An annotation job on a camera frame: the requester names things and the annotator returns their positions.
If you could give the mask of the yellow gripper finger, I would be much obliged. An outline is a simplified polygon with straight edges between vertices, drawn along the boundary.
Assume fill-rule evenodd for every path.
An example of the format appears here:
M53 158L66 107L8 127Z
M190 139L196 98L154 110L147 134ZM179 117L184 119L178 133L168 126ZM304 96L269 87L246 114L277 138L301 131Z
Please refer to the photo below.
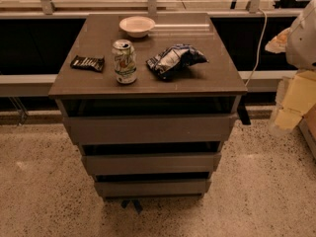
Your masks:
M271 134L289 134L302 120L302 116L274 108L269 120L269 132Z
M285 52L287 44L287 38L290 33L290 28L286 28L279 34L274 36L265 46L265 51L271 53L282 53Z

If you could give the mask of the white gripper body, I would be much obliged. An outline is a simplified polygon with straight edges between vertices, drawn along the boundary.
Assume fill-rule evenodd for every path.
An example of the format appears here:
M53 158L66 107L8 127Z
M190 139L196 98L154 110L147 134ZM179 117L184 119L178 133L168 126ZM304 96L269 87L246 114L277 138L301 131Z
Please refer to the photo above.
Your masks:
M304 116L316 104L316 72L297 73L289 83L282 106Z

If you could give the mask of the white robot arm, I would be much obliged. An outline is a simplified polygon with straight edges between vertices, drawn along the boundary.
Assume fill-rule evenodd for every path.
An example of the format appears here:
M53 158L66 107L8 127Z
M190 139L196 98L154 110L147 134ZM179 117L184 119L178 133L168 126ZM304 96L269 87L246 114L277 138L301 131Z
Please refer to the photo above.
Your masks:
M297 69L283 77L276 91L276 106L269 131L274 136L291 133L316 104L316 0L311 0L291 26L265 46L272 53L285 53L286 62Z

